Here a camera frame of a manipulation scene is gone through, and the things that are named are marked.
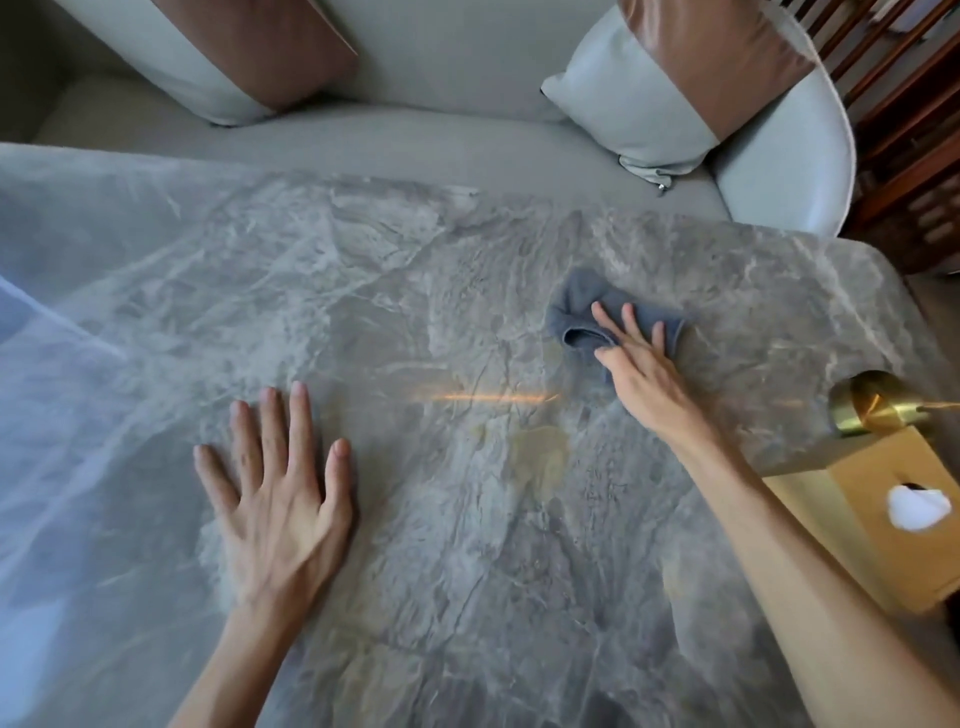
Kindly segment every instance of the throw pillow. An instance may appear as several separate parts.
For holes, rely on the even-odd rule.
[[[343,78],[357,56],[312,0],[56,0],[215,124],[249,124]]]
[[[540,90],[649,182],[696,168],[814,62],[757,0],[619,0]]]

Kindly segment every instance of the gold lamp base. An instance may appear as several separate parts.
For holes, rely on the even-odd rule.
[[[841,437],[885,435],[911,425],[924,432],[930,422],[920,395],[898,376],[876,369],[834,384],[828,404]]]

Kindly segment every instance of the brown stripe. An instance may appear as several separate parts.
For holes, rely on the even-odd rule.
[[[310,0],[153,0],[241,90],[280,111],[343,78],[356,53]]]
[[[620,0],[620,10],[720,141],[814,68],[757,0]]]

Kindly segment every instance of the finger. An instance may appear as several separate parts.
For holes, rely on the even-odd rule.
[[[240,475],[240,495],[252,495],[263,482],[263,451],[256,435],[253,412],[244,401],[230,406],[230,430],[233,433],[233,467]]]
[[[324,508],[350,497],[350,442],[341,438],[330,448],[324,466]]]
[[[620,330],[620,327],[610,317],[610,314],[607,313],[606,309],[604,309],[602,303],[599,301],[594,301],[593,305],[590,307],[590,311],[593,313],[593,318],[597,324],[613,334],[617,341],[623,341],[625,338],[627,338],[627,334]]]
[[[601,347],[593,353],[597,361],[604,365],[613,375],[614,381],[619,376],[636,374],[639,369],[634,364],[623,347]]]
[[[267,387],[260,393],[260,439],[263,441],[263,482],[270,483],[287,471],[287,427],[279,392]]]
[[[639,324],[636,322],[636,309],[632,303],[623,304],[623,326],[627,329],[627,333],[630,334],[630,337],[638,344],[646,344],[646,337],[643,335],[643,331],[640,330]]]
[[[666,324],[663,321],[657,321],[654,324],[654,332],[650,338],[653,339],[654,351],[656,353],[666,352]]]
[[[220,457],[209,445],[193,448],[193,465],[204,485],[206,496],[217,518],[225,519],[240,504],[236,489],[229,481]]]
[[[315,475],[310,395],[301,381],[290,388],[290,458],[287,470]]]

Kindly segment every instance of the gray marble tabletop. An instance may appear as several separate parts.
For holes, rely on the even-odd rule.
[[[164,724],[229,599],[191,446],[301,378],[361,520],[264,725],[806,725],[689,478],[544,334],[575,264],[687,313],[679,368],[758,466],[839,377],[956,395],[859,243],[0,146],[0,724]]]

